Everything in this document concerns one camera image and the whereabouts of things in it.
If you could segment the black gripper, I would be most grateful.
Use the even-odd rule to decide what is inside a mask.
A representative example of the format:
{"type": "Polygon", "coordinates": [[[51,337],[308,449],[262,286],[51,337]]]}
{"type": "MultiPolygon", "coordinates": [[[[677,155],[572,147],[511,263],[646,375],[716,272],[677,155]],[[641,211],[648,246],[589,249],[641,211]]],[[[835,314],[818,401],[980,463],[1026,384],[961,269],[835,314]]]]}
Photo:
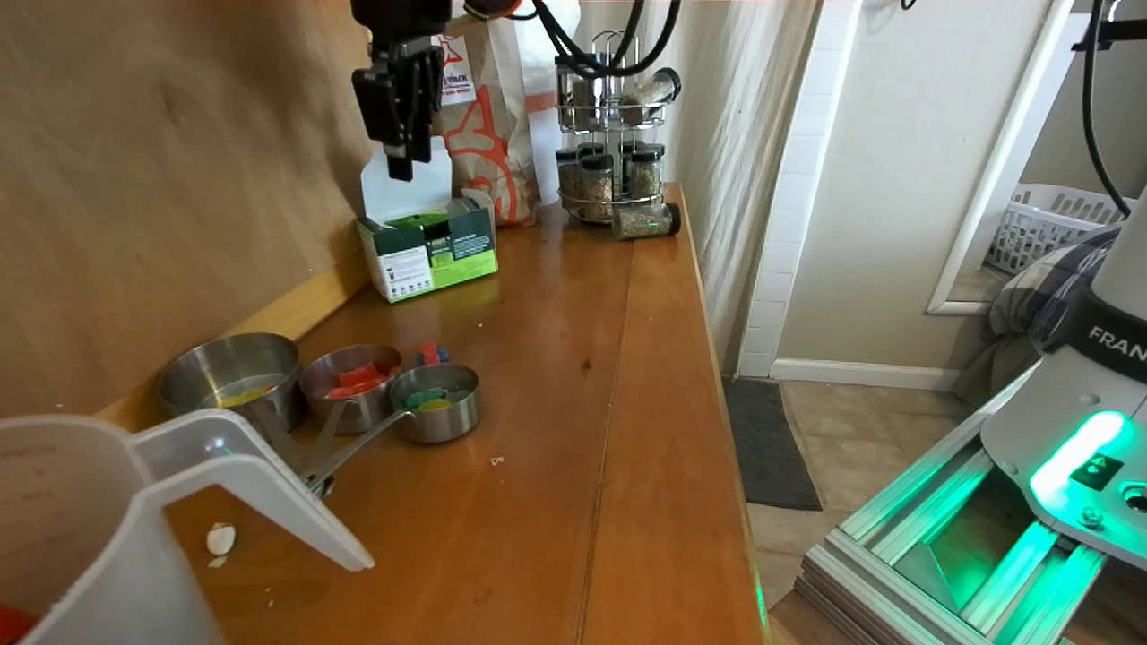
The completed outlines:
{"type": "Polygon", "coordinates": [[[367,65],[352,71],[364,131],[383,143],[391,179],[407,181],[412,162],[430,162],[450,0],[352,0],[352,17],[367,31],[367,65]]]}

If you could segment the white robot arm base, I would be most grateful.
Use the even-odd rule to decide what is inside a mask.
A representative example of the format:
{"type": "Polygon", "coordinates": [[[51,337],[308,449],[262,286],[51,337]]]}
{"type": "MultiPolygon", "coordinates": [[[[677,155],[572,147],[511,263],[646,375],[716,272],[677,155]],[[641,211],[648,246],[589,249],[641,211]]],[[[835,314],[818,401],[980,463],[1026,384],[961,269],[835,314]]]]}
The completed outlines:
{"type": "Polygon", "coordinates": [[[1147,199],[977,441],[1029,507],[1147,571],[1147,199]]]}

